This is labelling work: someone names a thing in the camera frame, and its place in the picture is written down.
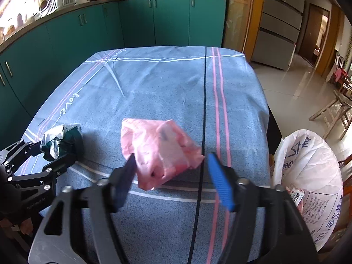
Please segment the person's left hand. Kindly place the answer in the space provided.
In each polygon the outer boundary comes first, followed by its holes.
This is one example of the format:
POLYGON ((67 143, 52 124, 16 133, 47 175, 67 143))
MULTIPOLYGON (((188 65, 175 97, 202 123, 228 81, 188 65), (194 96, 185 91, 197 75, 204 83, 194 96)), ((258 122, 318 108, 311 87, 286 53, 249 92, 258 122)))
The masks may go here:
POLYGON ((19 225, 20 231, 24 235, 31 235, 33 232, 33 223, 32 223, 32 218, 28 218, 24 220, 20 225, 19 225))

